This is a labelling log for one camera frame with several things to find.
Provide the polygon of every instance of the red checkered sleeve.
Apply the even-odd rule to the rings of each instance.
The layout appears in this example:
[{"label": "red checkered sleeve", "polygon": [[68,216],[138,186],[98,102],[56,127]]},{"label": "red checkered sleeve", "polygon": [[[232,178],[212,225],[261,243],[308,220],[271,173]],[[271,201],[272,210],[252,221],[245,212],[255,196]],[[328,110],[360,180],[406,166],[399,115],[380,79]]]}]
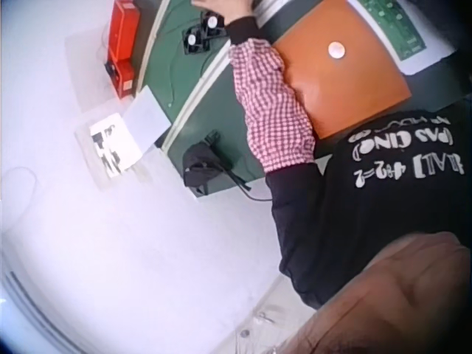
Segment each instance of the red checkered sleeve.
[{"label": "red checkered sleeve", "polygon": [[232,46],[236,96],[246,112],[248,144],[266,173],[314,163],[308,115],[283,78],[284,63],[264,39]]}]

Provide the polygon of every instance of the hand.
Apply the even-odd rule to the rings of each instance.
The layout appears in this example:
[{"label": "hand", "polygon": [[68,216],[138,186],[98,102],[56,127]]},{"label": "hand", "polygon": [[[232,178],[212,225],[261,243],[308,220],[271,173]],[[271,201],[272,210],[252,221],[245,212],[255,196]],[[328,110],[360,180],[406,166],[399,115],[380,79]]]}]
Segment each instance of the hand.
[{"label": "hand", "polygon": [[239,18],[252,16],[253,0],[192,0],[192,5],[219,13],[224,17],[225,25]]}]

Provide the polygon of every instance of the person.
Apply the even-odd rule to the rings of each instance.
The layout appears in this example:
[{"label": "person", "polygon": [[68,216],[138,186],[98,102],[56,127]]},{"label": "person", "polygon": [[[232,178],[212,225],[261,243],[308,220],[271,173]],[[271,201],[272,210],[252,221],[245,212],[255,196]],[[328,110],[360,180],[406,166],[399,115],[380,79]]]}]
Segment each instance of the person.
[{"label": "person", "polygon": [[252,0],[192,3],[225,18],[248,144],[273,197],[280,271],[319,310],[283,353],[429,353],[472,333],[466,119],[410,111],[365,122],[322,175],[312,125]]}]

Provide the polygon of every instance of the green circuit board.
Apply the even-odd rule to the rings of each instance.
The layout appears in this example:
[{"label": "green circuit board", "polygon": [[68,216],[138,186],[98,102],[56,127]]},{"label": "green circuit board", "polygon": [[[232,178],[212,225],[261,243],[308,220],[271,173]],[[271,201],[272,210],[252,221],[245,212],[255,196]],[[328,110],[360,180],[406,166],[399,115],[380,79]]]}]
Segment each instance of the green circuit board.
[{"label": "green circuit board", "polygon": [[426,49],[420,33],[396,0],[358,0],[381,27],[400,60]]}]

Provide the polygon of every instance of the green workbench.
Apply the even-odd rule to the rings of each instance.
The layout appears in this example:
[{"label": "green workbench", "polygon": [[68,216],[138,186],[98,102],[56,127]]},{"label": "green workbench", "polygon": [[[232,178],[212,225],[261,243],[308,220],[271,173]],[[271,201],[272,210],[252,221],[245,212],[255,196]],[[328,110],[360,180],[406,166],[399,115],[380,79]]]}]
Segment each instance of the green workbench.
[{"label": "green workbench", "polygon": [[[321,0],[293,0],[286,4],[262,28],[270,42],[279,39],[304,14],[313,9]],[[172,1],[167,13],[172,11],[179,1]],[[195,84],[200,80],[201,65],[206,60],[207,53],[201,55],[183,54],[181,48],[181,30],[189,27],[192,19],[198,18],[198,11],[191,6],[181,5],[168,15],[164,27],[160,29],[154,44],[149,66],[145,75],[145,85],[149,85],[156,99],[174,122],[183,104],[189,97]],[[179,28],[166,34],[169,30]],[[214,48],[223,45],[224,40]],[[173,82],[174,97],[170,80]],[[412,98],[395,107],[393,110],[440,109],[461,100],[471,91],[468,76],[454,66],[454,56],[442,60],[436,65],[416,74],[406,77]],[[217,130],[221,135],[218,145],[234,164],[234,172],[247,181],[263,177],[259,162],[251,154],[246,142],[246,126],[243,109],[235,97],[232,81],[232,68],[227,66],[210,90],[204,95],[190,118],[183,125],[178,136],[168,149],[168,156],[176,169],[182,174],[182,156],[184,151],[196,142],[201,141],[210,131]],[[321,157],[332,151],[333,145],[347,132],[321,141],[317,145],[316,156]],[[234,184],[226,176],[220,176],[209,184],[209,192],[218,192],[233,187]]]}]

